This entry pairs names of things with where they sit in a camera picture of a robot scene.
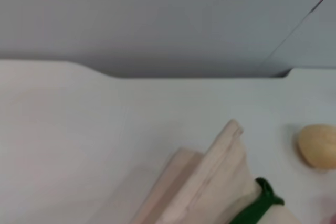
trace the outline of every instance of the white table surface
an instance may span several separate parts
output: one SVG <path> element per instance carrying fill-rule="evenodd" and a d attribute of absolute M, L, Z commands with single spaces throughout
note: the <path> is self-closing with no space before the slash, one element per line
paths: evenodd
<path fill-rule="evenodd" d="M 308 168 L 292 146 L 301 127 L 336 124 L 336 70 L 117 79 L 68 62 L 0 61 L 0 223 L 127 224 L 168 157 L 205 151 L 231 118 L 252 173 L 302 223 L 336 211 L 336 173 Z"/>

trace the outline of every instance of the gray wall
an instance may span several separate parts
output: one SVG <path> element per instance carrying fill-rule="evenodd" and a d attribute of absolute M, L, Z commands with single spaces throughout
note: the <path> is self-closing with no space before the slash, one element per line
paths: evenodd
<path fill-rule="evenodd" d="M 0 58 L 128 77 L 268 76 L 283 68 L 261 66 L 318 1 L 0 0 Z"/>
<path fill-rule="evenodd" d="M 336 68 L 336 0 L 324 0 L 258 71 L 269 75 L 294 67 Z"/>

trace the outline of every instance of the egg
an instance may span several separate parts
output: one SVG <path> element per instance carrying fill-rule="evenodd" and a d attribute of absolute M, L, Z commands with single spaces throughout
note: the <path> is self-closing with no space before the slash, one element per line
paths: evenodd
<path fill-rule="evenodd" d="M 336 127 L 315 124 L 304 127 L 299 134 L 299 149 L 315 168 L 336 169 Z"/>

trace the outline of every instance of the wooden piece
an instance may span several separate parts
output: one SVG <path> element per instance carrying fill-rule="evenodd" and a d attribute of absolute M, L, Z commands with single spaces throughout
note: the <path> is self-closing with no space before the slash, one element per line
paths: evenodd
<path fill-rule="evenodd" d="M 202 157 L 203 154 L 199 152 L 179 149 L 131 224 L 154 224 L 201 162 Z"/>
<path fill-rule="evenodd" d="M 240 141 L 243 129 L 231 120 L 195 169 L 179 172 L 174 157 L 158 180 L 146 203 L 132 224 L 227 224 L 257 199 L 261 188 L 246 164 L 245 148 Z M 283 206 L 272 206 L 260 224 L 299 224 Z"/>
<path fill-rule="evenodd" d="M 226 224 L 257 199 L 261 188 L 246 164 L 242 132 L 235 120 L 224 127 L 156 224 Z M 275 206 L 261 223 L 299 221 L 286 208 Z"/>

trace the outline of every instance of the green rubber band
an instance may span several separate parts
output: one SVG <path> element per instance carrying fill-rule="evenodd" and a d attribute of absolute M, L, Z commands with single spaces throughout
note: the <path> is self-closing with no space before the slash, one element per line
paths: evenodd
<path fill-rule="evenodd" d="M 229 224 L 257 224 L 272 205 L 284 205 L 283 199 L 273 192 L 271 185 L 264 178 L 257 178 L 261 186 L 261 195 L 251 205 L 241 211 Z"/>

